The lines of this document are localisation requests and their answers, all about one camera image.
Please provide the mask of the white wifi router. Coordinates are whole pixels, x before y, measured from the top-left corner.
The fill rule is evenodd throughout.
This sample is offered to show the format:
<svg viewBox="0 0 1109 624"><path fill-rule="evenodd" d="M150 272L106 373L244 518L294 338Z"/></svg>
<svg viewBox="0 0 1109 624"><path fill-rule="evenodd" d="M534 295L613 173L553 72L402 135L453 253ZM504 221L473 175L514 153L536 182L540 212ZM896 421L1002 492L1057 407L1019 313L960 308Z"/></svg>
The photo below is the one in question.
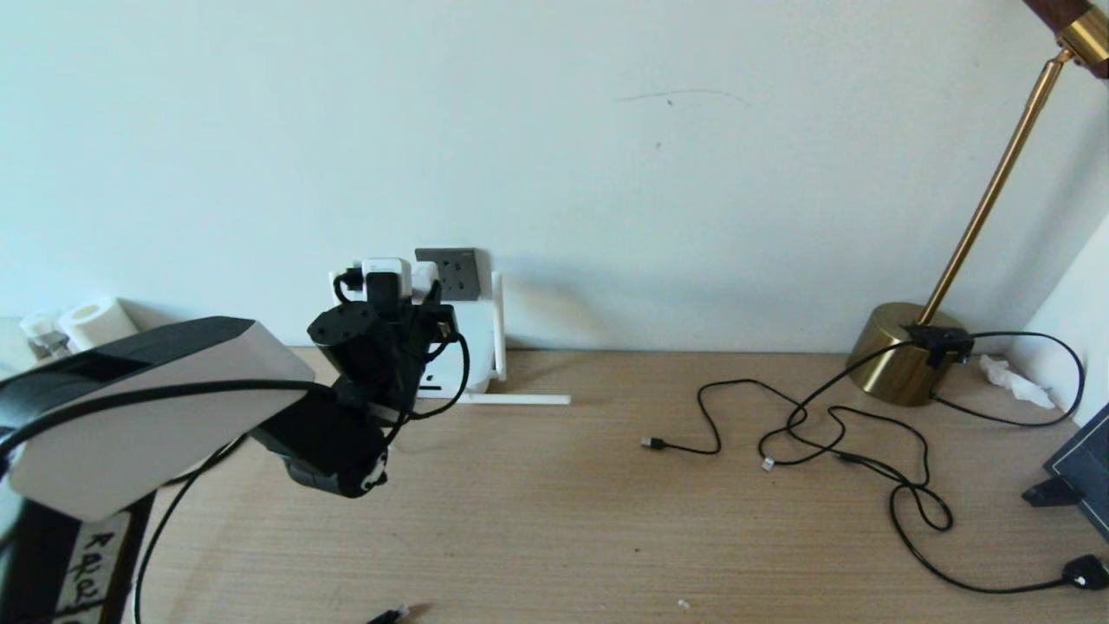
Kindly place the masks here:
<svg viewBox="0 0 1109 624"><path fill-rule="evenodd" d="M329 272L333 300L365 301L362 260L343 272ZM482 296L476 301L444 301L455 305L459 330L468 342L469 367L454 344L425 368L417 398L448 400L462 391L460 403L476 406L570 406L569 393L507 393L494 383L508 379L507 331L503 327L503 274L479 268Z"/></svg>

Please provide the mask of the white paper roll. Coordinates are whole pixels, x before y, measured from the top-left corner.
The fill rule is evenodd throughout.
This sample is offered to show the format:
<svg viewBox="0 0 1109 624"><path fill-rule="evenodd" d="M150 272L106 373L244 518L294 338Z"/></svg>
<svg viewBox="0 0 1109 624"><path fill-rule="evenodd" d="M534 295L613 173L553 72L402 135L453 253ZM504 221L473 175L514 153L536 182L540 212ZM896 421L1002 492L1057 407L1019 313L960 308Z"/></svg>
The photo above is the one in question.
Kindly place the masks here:
<svg viewBox="0 0 1109 624"><path fill-rule="evenodd" d="M87 352L139 333L126 308L115 297L84 301L64 311L58 319L58 327L67 335L73 352Z"/></svg>

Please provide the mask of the small clear jar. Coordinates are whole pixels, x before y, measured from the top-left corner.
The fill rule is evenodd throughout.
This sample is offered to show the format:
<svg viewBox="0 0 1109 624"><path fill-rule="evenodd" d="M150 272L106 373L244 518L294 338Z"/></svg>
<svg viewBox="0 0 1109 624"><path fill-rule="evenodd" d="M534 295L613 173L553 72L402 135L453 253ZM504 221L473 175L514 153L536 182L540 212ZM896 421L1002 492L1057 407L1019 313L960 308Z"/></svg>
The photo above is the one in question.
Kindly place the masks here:
<svg viewBox="0 0 1109 624"><path fill-rule="evenodd" d="M72 354L68 348L67 333L62 333L58 324L60 316L60 313L48 309L26 315L19 323L40 361L63 359Z"/></svg>

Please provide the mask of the brass desk lamp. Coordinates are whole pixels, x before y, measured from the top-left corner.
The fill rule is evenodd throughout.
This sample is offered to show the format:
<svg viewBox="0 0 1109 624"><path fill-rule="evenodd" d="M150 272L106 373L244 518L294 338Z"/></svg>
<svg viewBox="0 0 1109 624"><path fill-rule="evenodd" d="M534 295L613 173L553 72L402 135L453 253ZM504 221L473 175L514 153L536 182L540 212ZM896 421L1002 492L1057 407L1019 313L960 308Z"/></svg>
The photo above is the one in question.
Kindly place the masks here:
<svg viewBox="0 0 1109 624"><path fill-rule="evenodd" d="M1015 123L981 200L926 304L886 301L872 309L845 364L845 372L853 383L884 402L894 406L930 403L946 374L957 364L946 362L938 370L927 367L927 352L910 344L910 337L902 327L920 324L964 328L953 317L944 315L942 304L1003 196L1015 163L1021 157L1065 67L1082 67L1093 78L1109 81L1109 16L1096 7L1093 0L1022 0L1022 4L1048 28L1058 50L1042 63L1022 103L1021 117Z"/></svg>

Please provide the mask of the crumpled white tissue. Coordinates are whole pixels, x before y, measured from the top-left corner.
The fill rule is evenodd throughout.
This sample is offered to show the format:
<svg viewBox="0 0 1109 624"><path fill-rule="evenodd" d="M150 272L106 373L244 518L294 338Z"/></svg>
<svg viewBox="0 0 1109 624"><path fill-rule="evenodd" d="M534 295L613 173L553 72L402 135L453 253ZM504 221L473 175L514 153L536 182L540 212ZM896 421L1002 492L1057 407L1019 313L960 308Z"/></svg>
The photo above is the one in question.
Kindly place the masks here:
<svg viewBox="0 0 1109 624"><path fill-rule="evenodd" d="M1016 400L1048 408L1048 410L1056 407L1045 388L1034 383L1021 374L1015 372L1008 361L994 359L989 355L981 354L979 355L979 367L989 383L1005 388Z"/></svg>

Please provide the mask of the grey wall socket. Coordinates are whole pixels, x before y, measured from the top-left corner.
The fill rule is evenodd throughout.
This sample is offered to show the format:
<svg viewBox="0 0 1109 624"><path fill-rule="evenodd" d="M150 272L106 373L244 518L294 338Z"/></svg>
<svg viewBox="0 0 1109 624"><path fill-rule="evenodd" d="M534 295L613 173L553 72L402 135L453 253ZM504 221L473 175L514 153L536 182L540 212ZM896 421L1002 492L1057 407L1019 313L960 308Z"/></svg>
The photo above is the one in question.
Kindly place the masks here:
<svg viewBox="0 0 1109 624"><path fill-rule="evenodd" d="M461 246L424 246L415 250L416 260L435 260L442 301L476 301L482 296L477 252Z"/></svg>

